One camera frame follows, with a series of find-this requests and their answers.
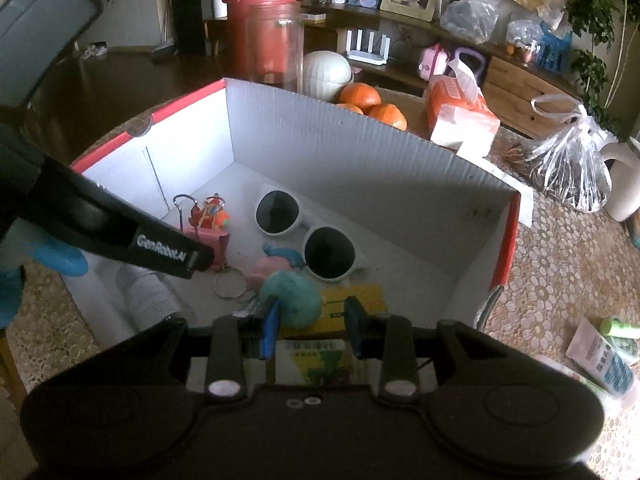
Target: paper towel roll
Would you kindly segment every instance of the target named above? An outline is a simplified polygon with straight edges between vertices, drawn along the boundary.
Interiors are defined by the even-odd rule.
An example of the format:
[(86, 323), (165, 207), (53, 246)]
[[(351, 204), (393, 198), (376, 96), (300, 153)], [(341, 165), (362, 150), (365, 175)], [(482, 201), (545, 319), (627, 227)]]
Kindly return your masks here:
[(213, 0), (213, 15), (216, 18), (226, 18), (226, 3), (222, 0)]

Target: sunglasses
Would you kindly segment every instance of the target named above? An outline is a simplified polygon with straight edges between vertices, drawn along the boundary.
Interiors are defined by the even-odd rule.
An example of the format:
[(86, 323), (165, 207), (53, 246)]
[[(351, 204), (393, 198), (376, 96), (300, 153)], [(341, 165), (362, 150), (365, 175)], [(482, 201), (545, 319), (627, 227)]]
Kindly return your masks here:
[(265, 193), (255, 209), (255, 222), (267, 236), (284, 236), (300, 226), (307, 227), (302, 256), (309, 272), (319, 280), (338, 282), (368, 266), (346, 234), (315, 220), (285, 191)]

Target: white router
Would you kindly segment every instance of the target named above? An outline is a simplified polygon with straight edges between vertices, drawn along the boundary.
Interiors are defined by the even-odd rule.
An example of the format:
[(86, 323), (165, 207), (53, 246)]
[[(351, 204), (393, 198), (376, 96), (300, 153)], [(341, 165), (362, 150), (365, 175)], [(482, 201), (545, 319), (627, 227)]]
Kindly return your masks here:
[(367, 49), (361, 50), (362, 46), (362, 33), (363, 31), (359, 28), (355, 31), (356, 33), (356, 48), (354, 50), (351, 49), (351, 41), (353, 40), (353, 30), (347, 30), (347, 37), (345, 42), (345, 50), (347, 52), (347, 57), (349, 59), (353, 59), (356, 61), (361, 61), (363, 63), (369, 63), (372, 65), (384, 65), (386, 64), (386, 60), (389, 57), (389, 44), (391, 40), (388, 38), (386, 34), (382, 35), (380, 39), (380, 53), (373, 53), (373, 41), (374, 41), (374, 33), (369, 31), (367, 38)]

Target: teal pom-pom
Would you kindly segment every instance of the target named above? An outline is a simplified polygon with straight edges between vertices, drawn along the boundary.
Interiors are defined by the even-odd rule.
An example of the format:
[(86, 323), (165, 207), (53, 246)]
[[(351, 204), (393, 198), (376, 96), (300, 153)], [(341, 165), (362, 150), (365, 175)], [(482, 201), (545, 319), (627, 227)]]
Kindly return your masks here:
[(322, 311), (322, 298), (313, 282), (298, 272), (274, 272), (260, 289), (260, 300), (276, 296), (280, 300), (280, 321), (289, 328), (313, 325)]

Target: dark sunglasses lens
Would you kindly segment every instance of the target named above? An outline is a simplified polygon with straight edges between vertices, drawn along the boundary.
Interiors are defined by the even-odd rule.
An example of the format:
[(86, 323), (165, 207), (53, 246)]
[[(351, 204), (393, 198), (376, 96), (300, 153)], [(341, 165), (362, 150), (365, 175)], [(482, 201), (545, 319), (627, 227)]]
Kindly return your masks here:
[(255, 212), (255, 219), (260, 229), (276, 235), (289, 229), (300, 214), (296, 200), (284, 191), (267, 193)]
[(306, 241), (305, 261), (309, 270), (326, 280), (345, 275), (356, 261), (351, 241), (331, 227), (316, 229)]

